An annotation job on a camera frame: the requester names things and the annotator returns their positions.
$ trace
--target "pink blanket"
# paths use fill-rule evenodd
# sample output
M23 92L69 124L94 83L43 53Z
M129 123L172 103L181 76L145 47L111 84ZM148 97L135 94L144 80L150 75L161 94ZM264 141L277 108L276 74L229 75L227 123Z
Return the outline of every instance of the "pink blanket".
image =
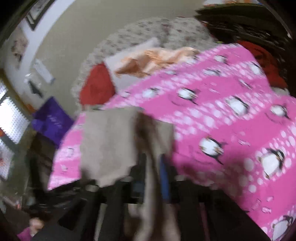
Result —
M272 239L296 217L296 100L272 92L252 54L220 45L116 95L105 108L140 106L175 125L173 162L221 188ZM82 113L56 152L48 189L79 178Z

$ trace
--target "wall decoration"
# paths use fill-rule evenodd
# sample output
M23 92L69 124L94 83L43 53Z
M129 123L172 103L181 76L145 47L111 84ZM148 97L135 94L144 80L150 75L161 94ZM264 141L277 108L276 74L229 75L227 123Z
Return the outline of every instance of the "wall decoration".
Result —
M13 45L11 52L13 55L14 65L17 69L20 67L20 63L28 46L28 39L25 36L21 28L16 28Z
M32 31L35 30L45 12L49 9L55 0L39 0L29 11L26 20Z

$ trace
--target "wall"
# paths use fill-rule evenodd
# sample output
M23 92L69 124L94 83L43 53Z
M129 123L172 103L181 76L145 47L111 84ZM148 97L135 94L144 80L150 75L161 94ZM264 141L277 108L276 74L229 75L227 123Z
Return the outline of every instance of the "wall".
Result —
M22 20L22 22L19 24L19 27L21 27L23 30L29 43L19 69L17 69L12 64L13 56L10 52L10 49L13 45L15 32L11 34L9 39L3 44L1 48L0 64L4 68L8 79L15 88L16 92L21 96L23 101L33 104L35 108L40 107L40 105L43 103L43 100L40 100L35 95L30 94L28 86L23 82L25 75L30 71L31 62L33 61L43 39L58 20L58 18L74 1L75 0L56 0L44 14L43 18L34 31L30 29L29 24L25 19Z
M36 58L42 60L56 78L52 85L42 81L45 97L53 95L70 115L76 110L70 89L87 55L109 34L128 23L149 18L176 16L192 17L203 0L76 0L49 30L40 45ZM18 89L26 90L24 83L15 78ZM33 106L42 100L28 91L23 98Z

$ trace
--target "peach cloth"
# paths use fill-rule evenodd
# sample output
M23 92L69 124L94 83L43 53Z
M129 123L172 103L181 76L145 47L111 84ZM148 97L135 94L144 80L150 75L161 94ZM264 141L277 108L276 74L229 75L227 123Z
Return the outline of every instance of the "peach cloth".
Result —
M192 59L198 51L191 47L177 50L152 48L131 53L121 60L121 66L115 71L117 76L128 74L143 78L154 71L168 67L170 64L186 62Z

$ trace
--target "beige cloth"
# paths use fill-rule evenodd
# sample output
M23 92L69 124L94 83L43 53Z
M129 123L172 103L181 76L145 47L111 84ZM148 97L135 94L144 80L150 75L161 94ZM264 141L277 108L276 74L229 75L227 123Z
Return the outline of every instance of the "beige cloth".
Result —
M172 152L173 125L139 111L129 107L86 113L81 170L100 186L112 185L129 174L138 151L146 153L144 203L128 205L125 233L134 241L179 241L175 210L161 198L158 163L162 153Z
M143 78L153 74L156 70L168 67L170 64L186 62L192 59L198 51L191 47L182 47L177 50L152 48L131 53L121 60L121 66L115 74L128 74Z

